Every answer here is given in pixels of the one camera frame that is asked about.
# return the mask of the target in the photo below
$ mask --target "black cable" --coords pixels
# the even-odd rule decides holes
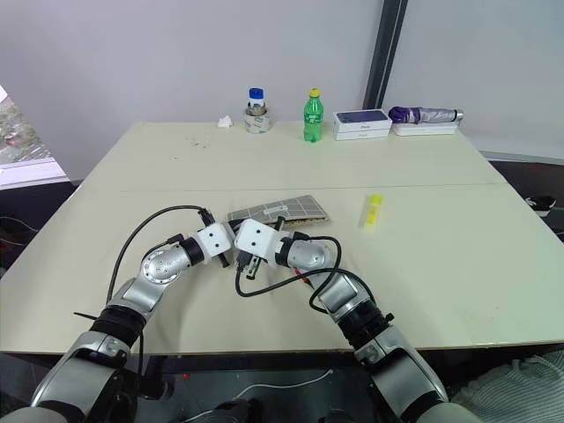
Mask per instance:
[[[143,331],[139,333],[139,358],[137,359],[137,394],[136,397],[139,396],[139,386],[141,385],[141,374],[143,373],[143,347],[144,347],[145,339],[143,337]]]
[[[73,315],[79,315],[80,317],[84,317],[85,319],[90,319],[90,320],[96,320],[98,317],[96,317],[95,315],[88,315],[86,313],[80,313],[78,311],[75,311],[74,313],[72,313]]]
[[[324,308],[317,307],[316,304],[314,304],[314,301],[315,301],[315,298],[317,298],[317,295],[319,295],[319,293],[323,289],[325,289],[325,287],[331,282],[331,280],[333,279],[333,276],[335,276],[335,273],[338,270],[338,266],[341,264],[341,252],[342,252],[341,244],[339,243],[337,238],[333,238],[332,236],[310,236],[308,238],[312,241],[315,241],[315,240],[331,241],[335,244],[335,247],[337,247],[337,258],[335,259],[335,264],[333,265],[333,271],[323,281],[323,283],[320,284],[319,287],[314,290],[314,293],[311,294],[311,296],[309,297],[309,301],[308,301],[309,306],[313,310],[318,311],[320,313],[324,313],[325,315],[327,315],[328,314],[327,311]]]
[[[149,249],[146,253],[143,254],[143,260],[145,260],[147,258],[147,256],[149,256],[153,251],[156,251],[158,249],[162,249],[165,245],[167,245],[167,242],[161,242],[160,244],[155,245],[152,249]]]
[[[117,256],[117,260],[115,260],[114,271],[112,272],[112,278],[109,281],[108,295],[106,296],[107,304],[112,300],[112,297],[114,296],[114,287],[115,287],[115,280],[117,279],[117,272],[120,269],[120,264],[122,263],[123,256],[125,255],[125,251],[133,241],[133,238],[135,238],[136,235],[139,233],[139,231],[141,231],[141,229],[143,229],[145,225],[147,225],[151,220],[155,219],[161,214],[164,214],[166,212],[171,212],[172,210],[198,210],[200,212],[202,210],[205,210],[205,208],[200,207],[199,205],[173,205],[171,207],[167,207],[165,209],[156,211],[147,219],[145,219],[138,227],[136,227],[135,230],[131,233],[130,237],[127,239],[127,241],[123,244],[120,254]]]
[[[333,271],[335,273],[346,275],[346,276],[356,280],[366,290],[366,292],[368,293],[368,296],[370,297],[370,300],[376,302],[374,295],[372,294],[372,291],[370,290],[370,288],[368,287],[368,285],[366,284],[366,282],[364,280],[362,280],[359,276],[355,275],[351,271],[346,271],[345,269],[336,269],[335,270],[334,267],[328,267],[328,268],[324,268],[324,269],[315,269],[314,271],[306,271],[305,273],[301,273],[299,275],[296,275],[296,276],[293,276],[291,278],[285,279],[281,282],[278,282],[277,284],[267,286],[263,289],[257,289],[256,291],[253,291],[253,292],[250,292],[250,293],[244,293],[241,290],[242,269],[238,268],[237,273],[235,273],[235,291],[237,291],[237,293],[241,297],[245,297],[245,298],[254,297],[256,295],[260,295],[261,293],[268,293],[269,291],[274,291],[275,289],[281,288],[282,286],[286,286],[286,285],[288,285],[288,284],[290,284],[290,283],[292,283],[296,280],[300,280],[302,278],[307,278],[308,276],[317,275],[319,273],[329,273],[329,272],[333,272]]]

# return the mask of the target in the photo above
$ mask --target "yellow highlighter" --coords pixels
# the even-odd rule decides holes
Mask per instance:
[[[378,221],[378,213],[382,206],[382,196],[374,194],[370,197],[367,202],[366,218],[364,220],[364,228],[367,230],[373,230],[376,228],[376,222]]]

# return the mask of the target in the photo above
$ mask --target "white tissue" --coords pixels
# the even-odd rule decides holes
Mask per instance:
[[[229,128],[232,125],[233,125],[233,121],[231,120],[229,115],[225,115],[224,117],[219,119],[218,128]]]

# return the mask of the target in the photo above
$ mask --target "white box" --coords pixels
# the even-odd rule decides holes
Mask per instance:
[[[333,135],[337,141],[387,137],[391,119],[378,108],[333,113]]]
[[[394,123],[391,128],[397,135],[450,135],[456,132],[459,122]]]
[[[336,132],[333,130],[333,135],[337,141],[343,141],[345,139],[387,137],[389,134],[390,130],[356,130],[354,132]]]

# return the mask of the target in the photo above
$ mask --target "black pole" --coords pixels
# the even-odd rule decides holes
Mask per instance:
[[[362,108],[381,108],[404,23],[407,0],[384,0]]]

